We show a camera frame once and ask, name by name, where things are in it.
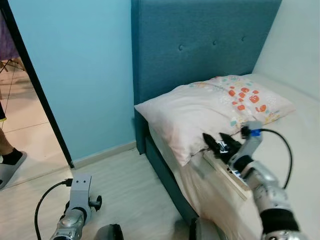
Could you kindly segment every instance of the mattress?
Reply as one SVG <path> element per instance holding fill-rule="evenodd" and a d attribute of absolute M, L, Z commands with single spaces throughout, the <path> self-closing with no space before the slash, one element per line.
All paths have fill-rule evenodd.
<path fill-rule="evenodd" d="M 316 239 L 320 234 L 319 102 L 262 75 L 249 74 L 247 77 L 289 99 L 296 107 L 295 112 L 264 127 L 278 131 L 291 145 L 294 165 L 287 193 L 301 229 L 309 239 Z M 204 158 L 204 152 L 194 155 L 182 167 L 167 143 L 151 126 L 149 130 L 183 196 L 200 217 L 215 222 L 230 240 L 260 239 L 261 221 L 250 191 L 237 190 L 227 176 L 213 167 L 214 158 Z M 239 133 L 234 138 L 243 142 Z M 284 183 L 289 155 L 281 139 L 263 133 L 262 144 L 253 158 L 272 170 L 280 184 Z"/>

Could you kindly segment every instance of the white pillowcase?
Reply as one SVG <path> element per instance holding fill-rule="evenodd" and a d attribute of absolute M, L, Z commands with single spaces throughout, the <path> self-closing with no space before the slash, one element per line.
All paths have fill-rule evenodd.
<path fill-rule="evenodd" d="M 208 147 L 202 133 L 220 140 L 219 133 L 235 134 L 243 122 L 256 119 L 269 123 L 295 108 L 287 99 L 250 79 L 229 75 L 178 86 L 135 109 L 184 166 Z"/>

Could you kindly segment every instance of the clamp knob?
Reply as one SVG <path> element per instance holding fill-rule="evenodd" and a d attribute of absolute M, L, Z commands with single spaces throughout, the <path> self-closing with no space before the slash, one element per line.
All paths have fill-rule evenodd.
<path fill-rule="evenodd" d="M 100 210 L 101 205 L 102 205 L 102 197 L 101 197 L 101 195 L 99 195 L 96 198 L 96 201 L 89 201 L 89 207 L 90 208 L 94 207 L 96 212 L 98 212 Z"/>

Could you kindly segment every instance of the bed frame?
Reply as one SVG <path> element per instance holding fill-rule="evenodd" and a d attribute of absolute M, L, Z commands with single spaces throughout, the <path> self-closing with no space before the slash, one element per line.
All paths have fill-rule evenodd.
<path fill-rule="evenodd" d="M 131 0 L 134 104 L 179 85 L 250 74 L 281 0 Z M 136 145 L 146 154 L 183 219 L 198 215 L 134 113 Z"/>

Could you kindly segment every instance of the black cable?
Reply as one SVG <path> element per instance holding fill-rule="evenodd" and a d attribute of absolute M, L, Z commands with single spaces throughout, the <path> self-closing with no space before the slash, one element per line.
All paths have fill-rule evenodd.
<path fill-rule="evenodd" d="M 38 205 L 36 206 L 35 212 L 34 212 L 34 228 L 35 228 L 35 233 L 36 233 L 36 237 L 38 240 L 41 240 L 41 236 L 40 236 L 40 231 L 39 231 L 39 227 L 38 227 L 38 212 L 39 212 L 39 208 L 40 205 L 42 203 L 42 201 L 45 199 L 45 197 L 47 196 L 47 194 L 49 192 L 51 192 L 52 189 L 58 187 L 59 185 L 63 185 L 65 184 L 67 187 L 70 187 L 72 184 L 72 178 L 68 178 L 64 181 L 61 181 L 55 185 L 53 185 L 52 187 L 50 187 L 41 197 L 40 201 L 38 202 Z"/>
<path fill-rule="evenodd" d="M 292 172 L 292 167 L 293 167 L 293 164 L 294 164 L 294 160 L 293 160 L 293 155 L 292 155 L 292 151 L 291 151 L 291 148 L 290 148 L 290 145 L 289 143 L 287 142 L 287 140 L 278 132 L 274 131 L 274 130 L 270 130 L 270 129 L 266 129 L 266 128 L 261 128 L 260 129 L 261 132 L 270 132 L 270 133 L 273 133 L 273 134 L 276 134 L 278 135 L 285 143 L 287 149 L 288 149 L 288 152 L 289 152 L 289 157 L 290 157 L 290 162 L 289 162 L 289 170 L 288 170 L 288 174 L 286 176 L 286 180 L 285 180 L 285 183 L 284 183 L 284 186 L 283 186 L 283 189 L 286 189 L 287 186 L 288 186 L 288 183 L 290 181 L 290 177 L 291 177 L 291 172 Z"/>

